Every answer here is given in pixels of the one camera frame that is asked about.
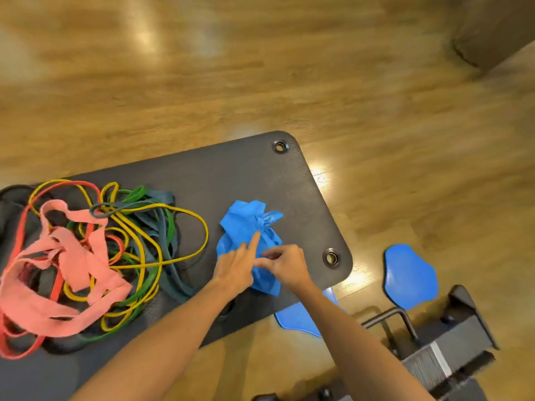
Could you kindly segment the person's right hand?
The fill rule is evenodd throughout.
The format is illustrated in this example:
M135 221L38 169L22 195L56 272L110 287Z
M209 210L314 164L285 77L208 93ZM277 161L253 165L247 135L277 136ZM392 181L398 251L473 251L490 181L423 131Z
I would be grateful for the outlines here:
M269 270L278 281L287 286L293 293L313 285L308 272L303 250L290 244L288 264L282 270Z

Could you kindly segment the person's left hand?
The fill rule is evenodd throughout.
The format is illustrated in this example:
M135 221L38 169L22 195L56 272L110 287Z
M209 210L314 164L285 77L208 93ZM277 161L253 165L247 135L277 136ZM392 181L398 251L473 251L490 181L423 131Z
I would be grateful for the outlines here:
M225 302L249 288L253 282L252 268L256 262L261 233L255 232L250 243L241 243L237 250L221 255L216 263L212 282Z

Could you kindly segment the blue resistance band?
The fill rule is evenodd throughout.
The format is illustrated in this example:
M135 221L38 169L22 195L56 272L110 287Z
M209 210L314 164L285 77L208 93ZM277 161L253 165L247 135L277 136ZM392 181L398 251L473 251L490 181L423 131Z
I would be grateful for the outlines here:
M278 211L266 212L265 209L266 204L257 200L236 201L220 221L224 235L217 244L217 256L237 250L241 243L249 243L257 231L260 232L257 258L260 258L264 251L282 245L282 240L273 230L272 224L284 215ZM252 289L274 297L279 295L281 284L270 271L254 267L251 274Z

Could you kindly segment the person's left forearm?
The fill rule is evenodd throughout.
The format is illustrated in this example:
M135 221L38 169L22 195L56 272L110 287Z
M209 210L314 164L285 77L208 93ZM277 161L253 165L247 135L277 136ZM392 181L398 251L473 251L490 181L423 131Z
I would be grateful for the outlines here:
M135 337L69 401L160 401L187 369L218 314L236 294L223 281Z

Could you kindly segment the person's right forearm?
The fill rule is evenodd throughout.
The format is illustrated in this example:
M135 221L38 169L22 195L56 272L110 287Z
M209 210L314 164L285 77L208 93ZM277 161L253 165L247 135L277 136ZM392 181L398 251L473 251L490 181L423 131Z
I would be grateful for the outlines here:
M384 345L310 279L289 288L320 331L352 401L435 401Z

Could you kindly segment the blue sliding disc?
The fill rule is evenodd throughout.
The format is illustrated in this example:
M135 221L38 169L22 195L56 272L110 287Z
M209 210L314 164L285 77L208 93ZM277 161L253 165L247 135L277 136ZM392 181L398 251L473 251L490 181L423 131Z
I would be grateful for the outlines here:
M438 298L439 283L434 267L408 244L395 244L384 251L384 292L404 310Z
M301 302L276 312L275 318L279 326L283 329L300 331L311 334L314 337L322 338L322 334L316 323Z

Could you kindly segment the yellow loop resistance band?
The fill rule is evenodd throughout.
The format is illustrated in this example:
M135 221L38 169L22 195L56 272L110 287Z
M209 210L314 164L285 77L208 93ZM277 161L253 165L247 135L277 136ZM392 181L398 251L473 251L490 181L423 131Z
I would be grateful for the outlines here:
M30 196L29 196L29 198L28 198L28 200L27 200L27 211L30 212L30 213L32 213L32 214L34 214L34 215L38 215L39 212L40 212L40 210L41 210L42 205L43 205L45 202L48 202L48 201L52 200L52 195L51 195L51 193L53 192L53 190L57 190L57 189L60 189L60 188L67 188L67 187L73 187L73 188L75 188L75 189L78 189L78 190L82 193L82 195L84 196L84 200L85 200L85 202L86 202L86 209L87 209L87 210L90 210L90 207L91 207L93 204L99 202L99 195L100 195L101 191L102 191L103 188L104 188L104 187L103 187L103 188L99 188L99 187L97 187L95 184L92 184L92 183L90 183L90 182L72 181L72 180L67 180L67 179L51 180L51 181L48 181L48 182L44 182L44 183L42 183L41 185L36 186L36 187L32 190L32 192L30 193ZM185 214L180 214L180 213L177 214L177 215L176 215L176 221L177 221L177 216L178 216L178 215L185 215ZM110 221L110 220L107 219L107 221L108 221L108 223L107 223L107 225L106 225L105 228L104 228L104 235L105 235L105 242L106 242L106 246L107 246L107 250L108 250L108 242L107 242L107 238L106 238L106 228L109 226L109 221ZM203 240L202 240L202 243L201 243L201 246L202 246L202 244L204 243L204 238L205 238L205 230L207 230L207 232L208 232L208 240L209 240L209 231L208 231L208 226L207 226L207 224L206 224L205 221L204 221L204 222L205 222L205 225L206 225L205 227L201 224L200 221L198 221L198 222L199 222L200 225L202 226L202 228L203 228L203 232L204 232L204 237L203 237ZM67 229L69 229L71 232L73 232L73 234L75 235L76 239L77 239L80 243L82 243L82 245L85 246L87 249L89 249L89 245L88 245L88 237L89 237L90 233L93 232L93 231L95 231L95 230L98 229L98 228L101 228L101 226L98 225L98 224L90 224L90 223L75 222L75 221L72 221L72 220L69 220L69 219L66 220L66 223L63 225L63 227L64 227L64 228L67 228ZM116 272L118 272L118 269L120 269L120 268L121 268L121 269L124 269L124 266L119 267L119 266L111 265L111 264L110 264L110 257L108 256L108 258L109 258L109 266L110 266L110 269L112 269L112 270L114 270L114 271L116 271ZM118 272L118 273L119 273L122 277L124 277L124 278L126 279L127 282L129 282L129 283L131 284L130 280L128 280L127 277L123 276L123 274L120 273L120 272ZM153 298L151 299L151 301L148 302L148 307L145 308L143 311L145 311L145 310L147 310L147 309L149 308L151 302L153 302L153 299L156 298L156 297L158 297L158 296L160 296L161 292L162 292L164 295L167 295L167 294L164 293L163 291L160 291L155 297L153 297ZM114 305L119 305L119 304L122 303L123 301L121 301L121 302L117 302L117 303L113 304L112 306L114 306Z

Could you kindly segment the dark grey exercise mat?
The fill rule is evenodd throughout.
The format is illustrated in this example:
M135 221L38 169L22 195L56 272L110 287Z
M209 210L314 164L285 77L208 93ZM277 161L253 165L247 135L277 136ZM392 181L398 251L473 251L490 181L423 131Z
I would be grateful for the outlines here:
M219 222L236 201L258 200L284 217L273 226L283 243L304 250L309 274L321 289L345 280L352 256L311 174L298 142L274 131L90 173L68 176L99 187L118 182L171 192L178 207L200 215L209 241L199 256L180 264L199 288L212 276ZM37 350L20 360L0 359L0 401L67 401L96 371L178 303L160 292L128 326L68 355Z

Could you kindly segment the dark teal loop resistance band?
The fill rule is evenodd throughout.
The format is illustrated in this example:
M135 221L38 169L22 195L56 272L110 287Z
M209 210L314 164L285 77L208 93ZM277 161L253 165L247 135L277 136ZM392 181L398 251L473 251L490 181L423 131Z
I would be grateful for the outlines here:
M99 202L90 207L90 214L99 219L111 219L112 225L126 234L127 264L139 271L148 271L149 288L142 296L148 300L159 288L179 304L191 299L196 290L182 277L181 263L198 256L208 242L191 255L180 256L181 232L176 215L196 218L197 214L174 206L174 195L138 186L123 189L118 183L109 183L99 195Z

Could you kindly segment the green loop resistance band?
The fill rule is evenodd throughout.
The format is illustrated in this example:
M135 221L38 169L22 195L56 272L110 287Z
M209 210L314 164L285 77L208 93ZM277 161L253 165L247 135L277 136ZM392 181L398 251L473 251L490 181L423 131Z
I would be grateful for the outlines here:
M181 242L176 223L174 196L169 192L151 190L144 186L133 190L121 189L117 183L104 187L99 201L91 210L106 214L106 228L110 264L124 266L118 272L133 285L126 300L112 306L99 322L75 336L78 347L110 336L133 321L160 291L177 300L186 299L183 284L175 263L163 266L140 267L156 263L159 258L177 258Z

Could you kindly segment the pink flat resistance band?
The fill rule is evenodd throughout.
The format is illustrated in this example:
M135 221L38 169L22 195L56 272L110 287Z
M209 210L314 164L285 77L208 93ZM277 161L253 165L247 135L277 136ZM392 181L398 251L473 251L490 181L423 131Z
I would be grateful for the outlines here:
M64 227L49 230L46 214L60 211L72 221L98 224L101 228L88 237L89 249L73 232ZM69 337L80 333L117 302L126 299L132 285L110 269L104 228L107 219L92 216L87 209L71 211L66 202L50 200L40 211L42 231L38 240L20 251L3 271L0 282L0 310L20 328L45 337ZM44 298L20 279L25 266L45 270L56 265L61 276L74 291L90 287L90 277L96 283L88 294L89 307L82 312Z

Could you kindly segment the black grey exercise machine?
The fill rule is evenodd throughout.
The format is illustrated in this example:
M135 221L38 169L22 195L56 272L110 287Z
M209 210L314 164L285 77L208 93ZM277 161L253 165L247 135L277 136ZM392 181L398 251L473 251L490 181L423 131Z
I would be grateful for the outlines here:
M393 316L409 337L398 344L388 335L390 351L436 401L488 401L476 375L495 362L490 348L499 347L465 286L451 288L439 319L415 326L405 310L393 307L362 326L387 328Z

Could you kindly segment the red loop resistance band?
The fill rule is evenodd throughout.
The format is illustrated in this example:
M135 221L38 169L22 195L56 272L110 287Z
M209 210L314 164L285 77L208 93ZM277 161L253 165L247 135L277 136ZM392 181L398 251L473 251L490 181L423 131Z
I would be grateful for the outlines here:
M7 265L11 262L11 260L17 256L17 254L25 250L23 248L24 238L25 238L25 226L26 226L26 220L27 220L27 206L23 209L16 233L14 235L14 243L13 243L13 249L11 251L9 260L4 268L6 269ZM49 230L54 231L57 227L63 227L63 225L66 223L66 220L68 219L64 213L56 210L52 210L46 214L46 218L49 221ZM26 278L30 275L30 271L32 269L39 269L33 265L25 266L22 273L20 274L20 279L27 284ZM57 270L56 278L52 286L52 292L50 297L44 297L48 298L50 300L55 301L58 303L58 299L60 296L60 293L62 291L63 283L66 282L64 278L61 276L59 268L54 265L47 269L54 268ZM29 331L26 331L22 328L20 328L18 325L16 325L14 322L9 320L0 310L0 357L7 359L7 360L18 360L24 357L29 356L33 352L35 352L44 342L45 338L52 338L52 337L45 337L45 336L39 336L30 333Z

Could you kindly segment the brown wooden furniture base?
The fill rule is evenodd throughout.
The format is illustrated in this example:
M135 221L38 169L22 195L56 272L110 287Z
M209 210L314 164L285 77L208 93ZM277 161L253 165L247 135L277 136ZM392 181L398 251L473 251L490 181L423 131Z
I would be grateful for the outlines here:
M464 0L453 51L487 73L535 41L535 0Z

